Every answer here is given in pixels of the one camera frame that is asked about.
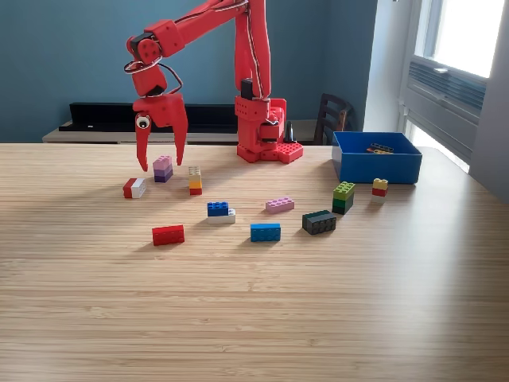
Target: window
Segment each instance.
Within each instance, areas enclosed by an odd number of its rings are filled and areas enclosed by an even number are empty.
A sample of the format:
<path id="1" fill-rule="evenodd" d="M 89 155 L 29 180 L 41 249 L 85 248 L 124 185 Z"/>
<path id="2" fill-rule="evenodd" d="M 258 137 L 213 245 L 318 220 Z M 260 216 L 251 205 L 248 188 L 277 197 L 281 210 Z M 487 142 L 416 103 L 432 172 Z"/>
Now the window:
<path id="1" fill-rule="evenodd" d="M 488 78 L 504 0 L 423 0 L 415 54 Z"/>
<path id="2" fill-rule="evenodd" d="M 465 173 L 468 173 L 470 170 L 470 166 L 458 158 L 451 150 L 447 150 L 444 145 L 441 145 L 436 139 L 431 137 L 431 135 L 425 133 L 423 129 L 420 129 L 417 125 L 413 124 L 411 121 L 408 121 L 406 124 L 406 135 L 409 140 L 412 142 L 414 146 L 417 147 L 433 147 L 437 149 L 447 158 L 449 158 L 454 164 L 460 167 Z"/>
<path id="3" fill-rule="evenodd" d="M 504 0 L 414 0 L 399 130 L 407 121 L 470 162 Z"/>

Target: pink lego brick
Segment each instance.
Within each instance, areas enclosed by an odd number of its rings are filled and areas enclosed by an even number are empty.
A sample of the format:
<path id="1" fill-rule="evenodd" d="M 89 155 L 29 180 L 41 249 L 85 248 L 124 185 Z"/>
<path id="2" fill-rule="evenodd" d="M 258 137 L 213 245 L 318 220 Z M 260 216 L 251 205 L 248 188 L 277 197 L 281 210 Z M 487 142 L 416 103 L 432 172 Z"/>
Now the pink lego brick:
<path id="1" fill-rule="evenodd" d="M 278 213 L 283 211 L 289 211 L 295 208 L 295 202 L 289 197 L 280 197 L 273 201 L 267 201 L 265 203 L 265 210 L 268 213 Z"/>
<path id="2" fill-rule="evenodd" d="M 153 163 L 154 170 L 166 170 L 172 164 L 172 157 L 169 155 L 162 155 Z"/>

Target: purple lego brick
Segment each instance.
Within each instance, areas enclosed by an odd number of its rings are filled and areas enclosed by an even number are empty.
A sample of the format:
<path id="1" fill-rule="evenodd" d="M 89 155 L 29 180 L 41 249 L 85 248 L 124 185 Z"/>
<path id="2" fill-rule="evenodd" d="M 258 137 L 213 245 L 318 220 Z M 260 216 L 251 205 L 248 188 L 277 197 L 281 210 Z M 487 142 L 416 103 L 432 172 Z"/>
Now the purple lego brick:
<path id="1" fill-rule="evenodd" d="M 289 211 L 295 208 L 295 202 L 290 197 L 280 197 L 273 201 L 265 203 L 265 209 L 268 213 L 278 213 Z"/>
<path id="2" fill-rule="evenodd" d="M 167 181 L 169 181 L 169 179 L 172 177 L 172 175 L 173 175 L 173 170 L 171 170 L 169 173 L 167 173 L 166 176 L 164 176 L 164 177 L 159 177 L 156 175 L 153 177 L 153 180 L 156 183 L 166 183 Z"/>
<path id="3" fill-rule="evenodd" d="M 173 172 L 172 165 L 169 165 L 169 167 L 166 167 L 164 170 L 153 169 L 153 175 L 156 177 L 165 177 L 166 175 L 172 172 Z"/>
<path id="4" fill-rule="evenodd" d="M 154 170 L 166 170 L 172 164 L 172 157 L 169 155 L 162 155 L 153 163 Z"/>

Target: blue wall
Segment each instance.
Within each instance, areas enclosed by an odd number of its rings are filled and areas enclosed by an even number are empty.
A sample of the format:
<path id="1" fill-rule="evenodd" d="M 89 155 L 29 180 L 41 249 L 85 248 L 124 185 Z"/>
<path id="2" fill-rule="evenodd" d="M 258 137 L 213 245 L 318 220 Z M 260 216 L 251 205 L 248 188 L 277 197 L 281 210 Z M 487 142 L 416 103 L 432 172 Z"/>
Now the blue wall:
<path id="1" fill-rule="evenodd" d="M 202 2 L 0 2 L 0 33 L 10 43 L 0 60 L 0 113 L 9 116 L 0 120 L 0 141 L 40 142 L 70 119 L 71 102 L 134 101 L 122 71 L 126 39 Z M 363 115 L 375 8 L 376 0 L 267 2 L 271 96 L 287 99 L 291 119 L 315 119 L 322 92 L 343 96 Z M 234 45 L 231 21 L 166 61 L 185 82 L 187 103 L 233 102 Z"/>
<path id="2" fill-rule="evenodd" d="M 375 31 L 377 0 L 331 0 L 324 92 L 352 104 L 362 130 Z"/>

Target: stacked lego bricks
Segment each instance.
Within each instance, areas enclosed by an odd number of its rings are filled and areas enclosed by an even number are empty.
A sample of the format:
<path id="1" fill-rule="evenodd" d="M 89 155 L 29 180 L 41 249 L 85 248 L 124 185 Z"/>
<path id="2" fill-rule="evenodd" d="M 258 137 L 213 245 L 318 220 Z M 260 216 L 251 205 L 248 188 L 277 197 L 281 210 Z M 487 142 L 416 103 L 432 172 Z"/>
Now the stacked lego bricks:
<path id="1" fill-rule="evenodd" d="M 228 207 L 226 201 L 207 203 L 207 222 L 209 224 L 234 224 L 235 210 Z"/>
<path id="2" fill-rule="evenodd" d="M 202 194 L 201 171 L 198 166 L 189 167 L 189 194 L 201 195 Z"/>
<path id="3" fill-rule="evenodd" d="M 336 229 L 336 216 L 327 210 L 302 215 L 302 227 L 310 235 L 330 232 Z"/>
<path id="4" fill-rule="evenodd" d="M 252 224 L 251 241 L 279 241 L 281 240 L 281 225 L 276 224 Z"/>
<path id="5" fill-rule="evenodd" d="M 172 176 L 172 157 L 162 155 L 153 163 L 153 180 L 156 183 L 166 183 Z"/>
<path id="6" fill-rule="evenodd" d="M 353 197 L 356 185 L 342 182 L 334 190 L 334 198 L 332 199 L 332 212 L 345 215 L 353 206 Z"/>
<path id="7" fill-rule="evenodd" d="M 380 203 L 381 205 L 385 203 L 385 197 L 387 196 L 387 192 L 389 191 L 389 182 L 385 179 L 376 178 L 373 181 L 373 189 L 371 191 L 371 201 L 375 203 Z"/>
<path id="8" fill-rule="evenodd" d="M 394 149 L 392 147 L 379 145 L 378 143 L 372 143 L 371 146 L 366 149 L 366 152 L 374 154 L 394 154 Z"/>
<path id="9" fill-rule="evenodd" d="M 126 199 L 140 199 L 146 190 L 146 182 L 142 177 L 131 178 L 123 187 Z"/>

